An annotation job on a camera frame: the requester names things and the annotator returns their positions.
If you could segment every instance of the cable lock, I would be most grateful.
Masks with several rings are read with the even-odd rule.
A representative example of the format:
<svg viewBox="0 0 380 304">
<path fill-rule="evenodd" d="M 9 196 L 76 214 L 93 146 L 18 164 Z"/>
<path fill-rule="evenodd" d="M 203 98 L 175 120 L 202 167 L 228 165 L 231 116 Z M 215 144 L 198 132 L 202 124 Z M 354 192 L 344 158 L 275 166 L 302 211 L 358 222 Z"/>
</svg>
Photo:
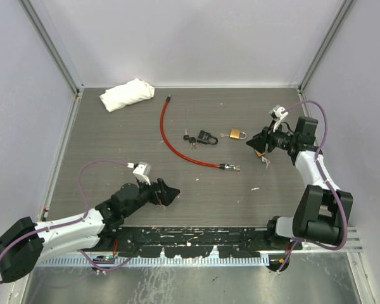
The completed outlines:
<svg viewBox="0 0 380 304">
<path fill-rule="evenodd" d="M 169 94 L 166 98 L 165 105 L 163 106 L 162 113 L 160 114 L 160 134 L 162 135 L 163 140 L 165 141 L 166 145 L 169 147 L 170 150 L 173 151 L 177 156 L 183 158 L 184 160 L 187 160 L 188 162 L 195 163 L 197 165 L 205 166 L 205 167 L 210 167 L 210 168 L 217 168 L 217 169 L 222 169 L 222 170 L 233 170 L 236 172 L 240 172 L 241 168 L 239 166 L 235 165 L 230 165 L 226 163 L 220 163 L 220 164 L 215 164 L 215 163 L 206 163 L 203 161 L 199 160 L 194 160 L 186 155 L 183 155 L 182 153 L 178 152 L 169 142 L 165 135 L 165 130 L 163 128 L 163 119 L 165 118 L 165 112 L 167 109 L 167 106 L 169 104 L 171 95 Z"/>
</svg>

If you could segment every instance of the cable connector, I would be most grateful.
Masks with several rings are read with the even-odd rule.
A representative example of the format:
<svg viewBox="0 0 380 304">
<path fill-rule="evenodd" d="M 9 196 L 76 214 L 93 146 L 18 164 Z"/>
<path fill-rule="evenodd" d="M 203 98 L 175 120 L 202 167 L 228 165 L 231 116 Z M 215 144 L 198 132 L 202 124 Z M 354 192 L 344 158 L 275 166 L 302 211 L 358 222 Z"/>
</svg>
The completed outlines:
<svg viewBox="0 0 380 304">
<path fill-rule="evenodd" d="M 285 120 L 287 115 L 289 115 L 289 112 L 285 112 L 285 110 L 286 109 L 282 106 L 277 105 L 273 108 L 272 111 L 269 112 L 270 116 L 276 121 L 273 126 L 273 132 L 277 130 L 283 120 Z"/>
<path fill-rule="evenodd" d="M 240 166 L 230 165 L 228 163 L 220 163 L 220 169 L 222 169 L 222 170 L 233 170 L 233 171 L 236 171 L 238 173 L 240 173 L 240 171 L 241 171 Z"/>
</svg>

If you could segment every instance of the metal floor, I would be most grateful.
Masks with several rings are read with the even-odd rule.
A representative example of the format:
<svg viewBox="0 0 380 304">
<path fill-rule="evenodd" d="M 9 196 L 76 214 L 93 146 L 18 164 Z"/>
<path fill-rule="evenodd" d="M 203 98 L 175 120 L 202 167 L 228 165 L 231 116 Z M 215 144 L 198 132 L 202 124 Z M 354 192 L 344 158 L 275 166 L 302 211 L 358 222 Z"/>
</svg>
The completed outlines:
<svg viewBox="0 0 380 304">
<path fill-rule="evenodd" d="M 84 210 L 77 187 L 79 170 L 87 162 L 110 158 L 144 161 L 152 166 L 150 178 L 161 177 L 181 190 L 168 208 L 147 204 L 126 220 L 127 225 L 252 226 L 265 227 L 274 215 L 292 216 L 303 194 L 302 178 L 285 151 L 268 155 L 265 164 L 246 141 L 220 138 L 233 127 L 251 138 L 270 123 L 269 110 L 299 101 L 296 89 L 156 89 L 149 101 L 108 113 L 99 99 L 104 89 L 85 89 L 51 202 L 49 219 Z M 223 171 L 189 163 L 162 142 L 160 113 L 169 93 L 165 132 L 182 153 L 197 160 L 240 165 L 242 172 Z M 295 126 L 303 111 L 292 111 Z M 183 141 L 184 129 L 197 137 L 200 130 L 218 137 L 216 146 Z M 131 170 L 100 163 L 88 168 L 82 183 L 91 206 L 108 199 L 126 182 Z"/>
<path fill-rule="evenodd" d="M 344 253 L 296 253 L 281 275 L 256 267 L 37 267 L 23 304 L 356 304 Z"/>
</svg>

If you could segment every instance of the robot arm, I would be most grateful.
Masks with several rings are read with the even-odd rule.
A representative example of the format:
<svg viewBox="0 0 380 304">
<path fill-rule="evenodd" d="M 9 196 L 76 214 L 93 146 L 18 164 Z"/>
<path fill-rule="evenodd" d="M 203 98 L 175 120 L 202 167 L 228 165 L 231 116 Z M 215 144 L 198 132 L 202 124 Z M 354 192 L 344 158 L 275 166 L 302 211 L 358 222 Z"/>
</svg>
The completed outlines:
<svg viewBox="0 0 380 304">
<path fill-rule="evenodd" d="M 253 136 L 246 144 L 261 154 L 266 151 L 270 153 L 274 148 L 286 150 L 293 165 L 303 177 L 306 188 L 294 217 L 274 217 L 269 220 L 267 225 L 269 237 L 303 238 L 324 244 L 339 245 L 343 238 L 342 218 L 326 182 L 329 182 L 336 190 L 347 221 L 353 198 L 350 193 L 341 191 L 332 181 L 324 166 L 322 153 L 315 159 L 318 148 L 315 145 L 315 130 L 318 120 L 299 117 L 294 132 L 283 132 L 282 123 L 288 113 L 284 112 L 284 108 L 276 106 L 270 114 L 274 118 L 272 123 L 264 127 L 261 133 Z M 319 172 L 317 162 L 322 167 L 325 179 Z"/>
<path fill-rule="evenodd" d="M 30 217 L 21 218 L 0 237 L 0 254 L 14 240 L 39 229 L 66 224 L 33 234 L 12 247 L 0 261 L 3 282 L 14 282 L 27 275 L 37 263 L 82 248 L 107 248 L 114 239 L 114 232 L 125 218 L 132 215 L 147 202 L 168 206 L 180 190 L 168 187 L 163 179 L 150 182 L 150 166 L 139 163 L 133 171 L 138 186 L 124 184 L 110 199 L 90 209 L 87 216 L 74 224 L 74 220 L 84 217 L 75 215 L 50 222 L 33 223 Z"/>
</svg>

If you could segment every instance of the red wire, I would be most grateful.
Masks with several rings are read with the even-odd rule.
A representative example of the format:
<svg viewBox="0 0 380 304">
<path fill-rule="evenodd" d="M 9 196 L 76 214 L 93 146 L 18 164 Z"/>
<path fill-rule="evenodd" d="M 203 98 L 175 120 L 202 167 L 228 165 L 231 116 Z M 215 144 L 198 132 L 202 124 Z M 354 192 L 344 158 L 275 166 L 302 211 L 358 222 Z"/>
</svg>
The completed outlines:
<svg viewBox="0 0 380 304">
<path fill-rule="evenodd" d="M 212 168 L 220 168 L 220 165 L 216 165 L 214 163 L 205 163 L 203 161 L 198 161 L 198 160 L 194 160 L 190 157 L 187 157 L 186 155 L 183 155 L 182 153 L 178 152 L 171 144 L 170 142 L 168 141 L 166 135 L 165 135 L 165 131 L 163 129 L 163 119 L 165 118 L 165 112 L 166 112 L 166 108 L 167 108 L 167 105 L 169 104 L 169 100 L 166 100 L 165 102 L 165 105 L 163 106 L 163 109 L 162 109 L 162 113 L 160 115 L 160 133 L 162 134 L 162 138 L 163 140 L 165 141 L 166 145 L 169 147 L 169 149 L 171 149 L 177 156 L 183 158 L 184 160 L 187 160 L 191 163 L 196 163 L 197 165 L 201 165 L 201 166 L 206 166 L 206 167 L 212 167 Z"/>
</svg>

